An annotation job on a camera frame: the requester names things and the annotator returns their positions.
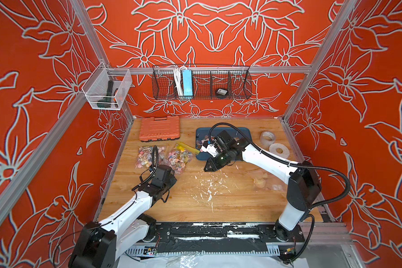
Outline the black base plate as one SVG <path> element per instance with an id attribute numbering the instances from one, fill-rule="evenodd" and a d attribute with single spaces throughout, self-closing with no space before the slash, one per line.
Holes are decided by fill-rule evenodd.
<path id="1" fill-rule="evenodd" d="M 261 242 L 279 242 L 273 223 L 254 222 L 159 222 L 156 239 L 174 240 L 243 239 Z"/>

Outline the green black screwdriver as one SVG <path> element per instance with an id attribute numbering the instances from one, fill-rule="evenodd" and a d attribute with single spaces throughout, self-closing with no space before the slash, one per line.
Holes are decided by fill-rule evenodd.
<path id="1" fill-rule="evenodd" d="M 112 80 L 108 81 L 106 95 L 97 102 L 98 108 L 110 108 L 113 101 L 113 84 Z"/>

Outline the blue plastic tray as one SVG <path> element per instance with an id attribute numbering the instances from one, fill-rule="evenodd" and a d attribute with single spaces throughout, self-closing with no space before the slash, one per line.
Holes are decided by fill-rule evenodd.
<path id="1" fill-rule="evenodd" d="M 200 151 L 200 153 L 196 156 L 196 158 L 200 161 L 207 161 L 212 156 L 208 152 L 202 151 L 202 146 L 205 142 L 210 144 L 210 140 L 208 138 L 209 131 L 210 127 L 201 127 L 196 129 L 195 132 L 195 148 Z M 216 127 L 212 131 L 212 140 L 215 141 L 216 136 L 220 134 L 222 131 L 227 132 L 236 141 L 243 138 L 241 133 L 239 133 L 238 131 L 236 131 L 231 127 Z"/>

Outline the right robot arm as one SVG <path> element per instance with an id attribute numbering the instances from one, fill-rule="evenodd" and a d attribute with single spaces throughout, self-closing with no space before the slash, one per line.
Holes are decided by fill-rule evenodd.
<path id="1" fill-rule="evenodd" d="M 243 161 L 270 173 L 285 184 L 287 205 L 276 222 L 284 231 L 292 231 L 305 219 L 322 189 L 312 165 L 274 155 L 245 135 L 234 138 L 227 131 L 222 131 L 214 138 L 205 140 L 201 152 L 210 154 L 205 172 L 216 172 L 235 161 Z"/>

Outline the light blue power bank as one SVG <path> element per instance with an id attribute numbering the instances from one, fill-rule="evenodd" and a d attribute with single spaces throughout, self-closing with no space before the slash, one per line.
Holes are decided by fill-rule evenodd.
<path id="1" fill-rule="evenodd" d="M 183 93 L 184 97 L 193 97 L 193 83 L 192 83 L 192 71 L 190 69 L 182 70 L 183 78 Z"/>

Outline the clear tape roll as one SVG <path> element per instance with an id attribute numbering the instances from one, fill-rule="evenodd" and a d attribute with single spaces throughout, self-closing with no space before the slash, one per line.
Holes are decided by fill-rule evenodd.
<path id="1" fill-rule="evenodd" d="M 263 131 L 260 135 L 260 142 L 263 147 L 269 147 L 276 142 L 276 136 L 270 131 Z"/>

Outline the clear acrylic box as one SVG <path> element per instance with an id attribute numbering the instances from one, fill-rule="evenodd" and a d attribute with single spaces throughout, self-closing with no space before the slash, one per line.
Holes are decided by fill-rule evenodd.
<path id="1" fill-rule="evenodd" d="M 106 95 L 109 80 L 114 82 L 111 107 L 98 108 L 97 102 Z M 100 62 L 82 86 L 82 91 L 93 109 L 119 111 L 131 86 L 132 75 L 129 69 L 108 68 L 103 62 Z"/>

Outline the orange tool case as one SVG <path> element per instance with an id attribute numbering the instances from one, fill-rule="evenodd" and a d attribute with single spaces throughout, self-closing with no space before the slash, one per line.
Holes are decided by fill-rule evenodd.
<path id="1" fill-rule="evenodd" d="M 139 140 L 142 142 L 180 139 L 179 116 L 149 117 L 141 120 Z"/>

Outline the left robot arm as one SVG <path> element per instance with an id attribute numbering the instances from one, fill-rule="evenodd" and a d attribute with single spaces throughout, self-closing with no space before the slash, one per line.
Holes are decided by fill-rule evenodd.
<path id="1" fill-rule="evenodd" d="M 156 220 L 145 214 L 157 201 L 167 202 L 176 184 L 167 165 L 151 166 L 150 175 L 132 188 L 134 196 L 100 222 L 87 223 L 68 262 L 70 268 L 112 268 L 136 242 L 155 237 Z"/>

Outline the white tape roll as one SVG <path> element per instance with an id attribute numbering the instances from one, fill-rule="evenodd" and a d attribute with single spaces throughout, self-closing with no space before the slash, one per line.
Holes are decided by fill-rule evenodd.
<path id="1" fill-rule="evenodd" d="M 285 145 L 279 143 L 271 144 L 269 146 L 269 152 L 284 159 L 288 159 L 290 156 L 289 149 Z"/>

